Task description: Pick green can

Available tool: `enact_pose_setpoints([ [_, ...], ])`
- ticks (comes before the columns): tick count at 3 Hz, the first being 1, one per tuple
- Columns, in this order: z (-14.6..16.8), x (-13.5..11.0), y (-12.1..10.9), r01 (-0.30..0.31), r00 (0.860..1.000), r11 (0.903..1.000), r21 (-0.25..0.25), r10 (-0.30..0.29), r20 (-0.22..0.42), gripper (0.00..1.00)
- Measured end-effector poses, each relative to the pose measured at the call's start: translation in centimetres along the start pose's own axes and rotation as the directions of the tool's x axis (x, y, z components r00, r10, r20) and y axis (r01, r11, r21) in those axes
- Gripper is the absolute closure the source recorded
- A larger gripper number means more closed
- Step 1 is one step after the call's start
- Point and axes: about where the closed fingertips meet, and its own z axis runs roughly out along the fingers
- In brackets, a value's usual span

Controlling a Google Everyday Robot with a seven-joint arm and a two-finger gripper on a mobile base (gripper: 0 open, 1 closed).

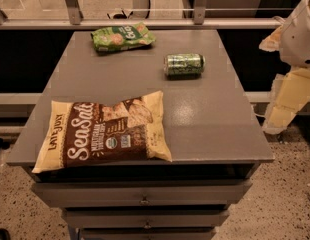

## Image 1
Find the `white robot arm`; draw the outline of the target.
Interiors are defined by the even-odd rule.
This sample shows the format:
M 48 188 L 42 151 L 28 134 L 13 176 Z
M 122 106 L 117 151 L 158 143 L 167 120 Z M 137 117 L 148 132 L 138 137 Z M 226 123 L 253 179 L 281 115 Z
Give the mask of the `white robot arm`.
M 262 125 L 265 133 L 279 134 L 310 101 L 310 0 L 301 0 L 259 48 L 278 51 L 280 60 L 290 66 L 285 76 L 277 75 L 272 83 Z

